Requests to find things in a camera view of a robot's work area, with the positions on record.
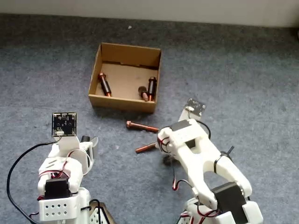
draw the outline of copper bolt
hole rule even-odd
[[[144,151],[147,151],[147,150],[155,148],[155,147],[156,147],[156,143],[153,142],[153,143],[148,144],[147,146],[143,146],[143,147],[140,147],[140,148],[136,149],[135,152],[136,153],[142,153]]]
[[[146,130],[146,131],[153,132],[153,133],[159,132],[159,128],[146,126],[146,125],[142,125],[142,124],[136,124],[136,123],[131,122],[130,120],[127,121],[127,128],[128,129],[130,129],[130,128],[141,129],[141,130]]]

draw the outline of cardboard box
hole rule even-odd
[[[159,89],[161,50],[138,46],[102,43],[99,46],[88,96],[93,106],[111,107],[153,113]],[[98,74],[104,72],[110,85],[111,97],[104,95]],[[148,88],[149,78],[156,77],[154,101],[145,102],[139,86]]]

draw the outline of cable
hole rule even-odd
[[[211,139],[211,130],[210,130],[209,126],[206,125],[204,122],[202,122],[200,120],[196,120],[196,122],[200,123],[201,125],[203,125],[203,126],[205,126],[207,128],[207,130],[209,132],[209,139]]]
[[[36,215],[38,215],[39,214],[39,212],[33,212],[33,213],[31,213],[30,215],[29,215],[29,217],[31,218],[32,216],[36,216]]]
[[[202,216],[202,217],[205,217],[205,218],[213,218],[213,217],[216,217],[216,216],[218,216],[219,215],[219,211],[218,210],[213,210],[213,212],[217,212],[216,214],[214,214],[214,215],[206,215],[206,214],[202,214],[201,212],[200,212],[200,210],[199,210],[199,204],[200,204],[200,202],[199,202],[199,198],[198,198],[198,203],[197,203],[197,213],[200,215],[200,216]]]
[[[168,138],[169,138],[169,137],[166,137],[166,138],[163,138],[162,140],[160,140],[159,138],[157,138],[157,142],[158,142],[158,144],[159,144],[160,150],[163,151],[163,152],[165,152],[165,153],[169,153],[169,152],[168,152],[168,151],[165,151],[165,150],[163,149],[162,145],[164,145],[164,146],[167,147],[167,145],[168,145],[170,142],[167,142],[166,144],[164,144],[163,141],[164,141],[165,139],[168,139]]]
[[[89,202],[89,204],[90,203],[92,203],[92,202],[97,202],[98,203],[98,215],[99,215],[99,224],[101,224],[101,215],[100,215],[100,202],[99,202],[99,200],[98,199],[92,199],[90,202]]]
[[[57,141],[53,141],[53,142],[47,142],[47,143],[40,143],[40,144],[37,144],[33,147],[31,147],[30,149],[28,149],[26,152],[24,152],[22,155],[19,156],[19,158],[13,163],[13,165],[11,166],[9,172],[8,172],[8,175],[7,175],[7,183],[6,183],[6,193],[7,193],[7,196],[11,202],[11,204],[13,204],[13,206],[27,219],[29,220],[32,224],[39,224],[39,222],[33,220],[29,215],[26,214],[26,212],[19,206],[17,205],[17,203],[13,200],[13,198],[11,197],[11,194],[10,194],[10,177],[11,177],[11,173],[13,172],[15,166],[18,164],[18,162],[26,155],[28,154],[29,152],[31,152],[33,149],[37,148],[37,147],[40,147],[40,146],[47,146],[47,145],[51,145],[51,144],[54,144],[54,143],[57,143],[58,141],[61,140],[61,136],[59,137],[59,139]]]
[[[175,174],[174,166],[172,164],[172,159],[170,159],[170,163],[171,163],[172,172],[173,172],[172,190],[177,191],[178,188],[179,188],[179,183],[180,182],[185,182],[186,184],[188,184],[192,188],[192,185],[187,180],[179,180],[178,182],[176,182],[177,179],[176,179],[176,174]]]
[[[81,211],[83,211],[83,210],[85,210],[85,209],[89,209],[89,210],[91,210],[92,208],[91,208],[91,206],[86,206],[86,207],[81,208]]]
[[[194,222],[194,217],[191,216],[189,224],[193,224],[193,222]]]
[[[208,216],[208,215],[212,214],[213,212],[215,212],[215,210],[208,211],[205,215]],[[206,217],[202,217],[200,219],[200,222],[198,224],[203,224],[203,222],[204,222],[205,219],[206,219]]]

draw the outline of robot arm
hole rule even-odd
[[[182,119],[163,128],[158,133],[157,148],[180,161],[188,175],[196,202],[203,204],[200,206],[202,211],[221,211],[220,215],[208,218],[207,223],[212,220],[213,224],[263,223],[258,205],[245,199],[252,194],[250,182],[231,159],[215,147],[195,119]],[[228,183],[209,189],[204,181],[207,171],[224,177]],[[197,208],[194,201],[186,206],[186,210],[199,222],[202,217],[198,215]]]
[[[54,113],[52,135],[59,141],[39,168],[39,216],[45,224],[109,224],[106,211],[89,191],[81,187],[92,168],[98,138],[76,135],[76,113]],[[92,201],[98,202],[92,214]]]

